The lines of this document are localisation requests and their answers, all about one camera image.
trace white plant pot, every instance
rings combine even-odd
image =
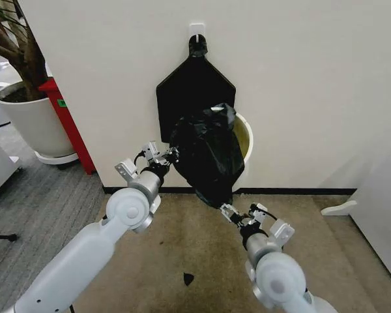
[[[22,86],[23,83],[18,82],[0,89],[0,108],[6,112],[22,138],[44,157],[57,158],[74,153],[49,98],[17,103],[1,100]]]

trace white wall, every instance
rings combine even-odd
[[[255,134],[247,187],[357,186],[391,127],[391,0],[20,2],[106,186],[160,141],[155,87],[194,21]]]

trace black garbage bag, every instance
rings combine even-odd
[[[227,104],[181,117],[171,133],[170,147],[179,151],[177,171],[211,207],[232,204],[232,186],[244,170],[239,142],[233,133],[236,111]]]

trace green sticker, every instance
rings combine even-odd
[[[58,105],[59,105],[61,108],[66,108],[66,104],[65,104],[64,99],[57,99],[57,102],[58,102]]]

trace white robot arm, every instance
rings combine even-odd
[[[84,227],[3,313],[63,312],[111,259],[115,243],[123,234],[128,230],[141,232],[149,226],[160,204],[158,189],[170,165],[177,162],[178,151],[172,148],[161,154],[150,142],[139,155],[144,155],[149,164],[140,174],[130,159],[116,165],[128,188],[111,196],[105,218]],[[221,211],[240,228],[248,251],[246,268],[253,292],[264,306],[280,306],[288,313],[336,313],[326,301],[306,291],[302,269],[281,252],[293,228],[277,220],[267,236],[259,227],[267,215],[272,215],[261,205],[252,206],[245,216],[231,205],[224,205]]]

